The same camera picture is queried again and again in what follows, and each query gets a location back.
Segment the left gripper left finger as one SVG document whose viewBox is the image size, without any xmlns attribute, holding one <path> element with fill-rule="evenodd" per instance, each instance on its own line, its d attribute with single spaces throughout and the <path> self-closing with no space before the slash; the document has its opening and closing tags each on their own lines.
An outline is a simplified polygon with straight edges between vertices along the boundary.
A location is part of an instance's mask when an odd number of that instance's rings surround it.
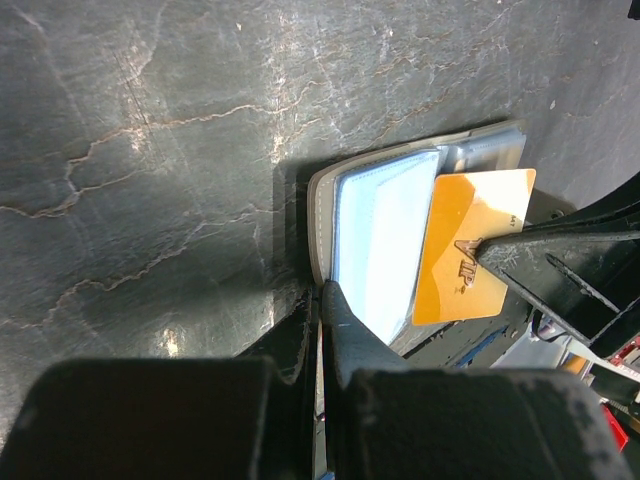
<svg viewBox="0 0 640 480">
<path fill-rule="evenodd" d="M 5 479 L 309 479 L 315 299 L 232 358 L 77 359 L 29 390 Z"/>
</svg>

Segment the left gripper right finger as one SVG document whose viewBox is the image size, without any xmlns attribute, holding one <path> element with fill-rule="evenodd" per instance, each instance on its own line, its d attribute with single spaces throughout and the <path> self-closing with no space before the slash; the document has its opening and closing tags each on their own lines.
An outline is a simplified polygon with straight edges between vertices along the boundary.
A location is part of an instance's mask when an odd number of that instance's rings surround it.
<svg viewBox="0 0 640 480">
<path fill-rule="evenodd" d="M 595 394 L 542 369 L 416 369 L 322 289 L 328 464 L 339 479 L 629 479 Z"/>
</svg>

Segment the grey card holder wallet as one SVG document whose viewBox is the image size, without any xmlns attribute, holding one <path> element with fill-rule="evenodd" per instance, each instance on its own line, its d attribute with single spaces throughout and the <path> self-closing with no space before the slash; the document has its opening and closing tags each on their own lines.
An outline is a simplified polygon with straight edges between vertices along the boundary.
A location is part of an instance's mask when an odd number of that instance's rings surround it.
<svg viewBox="0 0 640 480">
<path fill-rule="evenodd" d="M 400 143 L 330 165 L 308 186 L 309 255 L 317 285 L 338 283 L 356 317 L 385 344 L 408 327 L 435 180 L 511 170 L 521 120 Z"/>
</svg>

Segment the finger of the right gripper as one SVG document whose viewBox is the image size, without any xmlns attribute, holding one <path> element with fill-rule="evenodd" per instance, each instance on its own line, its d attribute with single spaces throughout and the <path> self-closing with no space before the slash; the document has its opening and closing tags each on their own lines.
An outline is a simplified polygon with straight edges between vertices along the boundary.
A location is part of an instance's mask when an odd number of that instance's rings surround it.
<svg viewBox="0 0 640 480">
<path fill-rule="evenodd" d="M 572 214 L 482 241 L 476 261 L 597 355 L 639 335 L 639 178 Z"/>
</svg>

